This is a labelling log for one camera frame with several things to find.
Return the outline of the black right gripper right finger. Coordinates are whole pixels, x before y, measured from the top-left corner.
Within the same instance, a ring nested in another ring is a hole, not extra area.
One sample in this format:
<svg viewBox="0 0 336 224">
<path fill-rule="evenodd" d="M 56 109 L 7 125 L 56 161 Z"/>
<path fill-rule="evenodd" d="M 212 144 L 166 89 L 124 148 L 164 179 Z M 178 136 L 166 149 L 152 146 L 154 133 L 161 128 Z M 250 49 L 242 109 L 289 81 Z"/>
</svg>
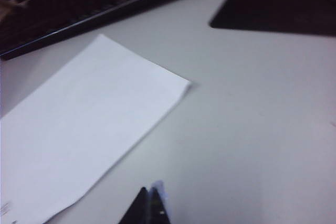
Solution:
<svg viewBox="0 0 336 224">
<path fill-rule="evenodd" d="M 155 181 L 149 190 L 148 223 L 170 224 L 167 194 L 162 180 Z"/>
</svg>

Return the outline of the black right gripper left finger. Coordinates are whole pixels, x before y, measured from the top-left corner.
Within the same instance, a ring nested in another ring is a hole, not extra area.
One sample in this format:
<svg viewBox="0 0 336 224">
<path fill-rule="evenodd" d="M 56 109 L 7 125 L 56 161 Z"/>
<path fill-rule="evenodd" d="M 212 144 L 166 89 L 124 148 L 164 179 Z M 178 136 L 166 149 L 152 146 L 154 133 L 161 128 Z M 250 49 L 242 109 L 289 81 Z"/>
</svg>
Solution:
<svg viewBox="0 0 336 224">
<path fill-rule="evenodd" d="M 148 216 L 149 192 L 142 187 L 119 221 L 119 224 L 145 224 Z"/>
</svg>

